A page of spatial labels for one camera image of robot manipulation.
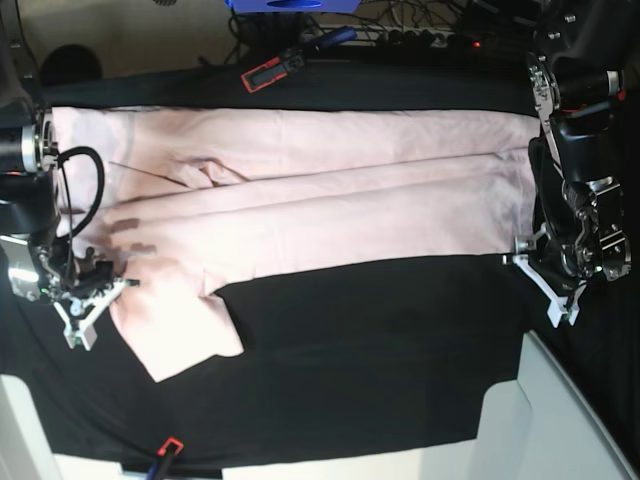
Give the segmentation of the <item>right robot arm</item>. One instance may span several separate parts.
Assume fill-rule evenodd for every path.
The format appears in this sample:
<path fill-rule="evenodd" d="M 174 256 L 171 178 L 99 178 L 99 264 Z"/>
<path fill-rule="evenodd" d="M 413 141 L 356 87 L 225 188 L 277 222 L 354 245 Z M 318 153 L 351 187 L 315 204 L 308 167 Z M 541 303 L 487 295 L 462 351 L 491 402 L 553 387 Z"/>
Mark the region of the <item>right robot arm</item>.
<path fill-rule="evenodd" d="M 73 241 L 89 225 L 103 199 L 106 173 L 90 147 L 60 151 L 35 58 L 24 38 L 19 6 L 1 4 L 1 251 L 14 295 L 52 305 L 64 323 L 70 348 L 91 350 L 95 322 L 135 281 L 118 276 L 93 249 L 77 258 Z M 94 200 L 64 236 L 57 196 L 68 193 L 65 163 L 89 157 L 96 169 Z"/>

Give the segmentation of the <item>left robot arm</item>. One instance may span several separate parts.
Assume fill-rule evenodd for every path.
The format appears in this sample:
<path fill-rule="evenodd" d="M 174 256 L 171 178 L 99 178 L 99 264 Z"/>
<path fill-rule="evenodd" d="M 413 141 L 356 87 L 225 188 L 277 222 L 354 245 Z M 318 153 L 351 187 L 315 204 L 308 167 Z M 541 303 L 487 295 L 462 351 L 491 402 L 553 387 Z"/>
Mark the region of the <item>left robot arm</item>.
<path fill-rule="evenodd" d="M 624 69 L 636 1 L 546 1 L 527 55 L 541 134 L 530 146 L 539 229 L 505 262 L 548 299 L 553 327 L 574 324 L 588 285 L 631 271 L 620 168 Z"/>

